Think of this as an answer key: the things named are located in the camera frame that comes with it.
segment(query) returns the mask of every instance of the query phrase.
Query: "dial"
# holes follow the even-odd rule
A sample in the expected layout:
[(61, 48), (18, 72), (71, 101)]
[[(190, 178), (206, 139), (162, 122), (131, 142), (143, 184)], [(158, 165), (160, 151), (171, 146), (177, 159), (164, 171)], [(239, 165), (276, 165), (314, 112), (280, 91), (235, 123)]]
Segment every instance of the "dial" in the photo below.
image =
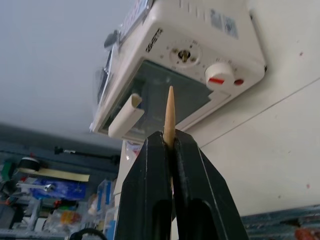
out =
[(210, 90), (226, 89), (235, 82), (234, 73), (230, 64), (216, 62), (205, 71), (206, 86)]

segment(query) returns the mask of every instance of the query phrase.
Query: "grey surface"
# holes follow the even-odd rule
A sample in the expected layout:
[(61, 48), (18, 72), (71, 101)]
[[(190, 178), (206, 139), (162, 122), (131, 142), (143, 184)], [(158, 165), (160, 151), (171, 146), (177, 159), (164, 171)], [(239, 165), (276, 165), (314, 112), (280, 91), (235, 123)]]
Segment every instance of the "grey surface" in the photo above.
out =
[(41, 148), (47, 151), (53, 151), (55, 146), (64, 149), (88, 152), (99, 155), (120, 154), (120, 149), (114, 149), (106, 146), (98, 146), (72, 139), (57, 137), (50, 134), (44, 134), (37, 131), (18, 128), (10, 125), (0, 124), (0, 141), (23, 145), (29, 147)]
[(0, 226), (9, 229), (15, 216), (15, 210), (7, 205), (0, 204)]
[(296, 240), (295, 230), (320, 233), (320, 205), (243, 216), (251, 240)]

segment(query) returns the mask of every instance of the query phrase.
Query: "brass screw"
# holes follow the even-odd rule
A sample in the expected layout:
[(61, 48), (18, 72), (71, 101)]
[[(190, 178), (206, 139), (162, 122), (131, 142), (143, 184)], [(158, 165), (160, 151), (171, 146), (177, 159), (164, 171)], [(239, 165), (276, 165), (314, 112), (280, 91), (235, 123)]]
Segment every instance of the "brass screw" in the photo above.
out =
[(174, 54), (177, 54), (177, 53), (179, 52), (179, 49), (174, 48), (174, 49), (172, 49), (172, 52), (173, 52)]
[(182, 62), (186, 63), (187, 61), (188, 61), (188, 56), (187, 55), (183, 55)]

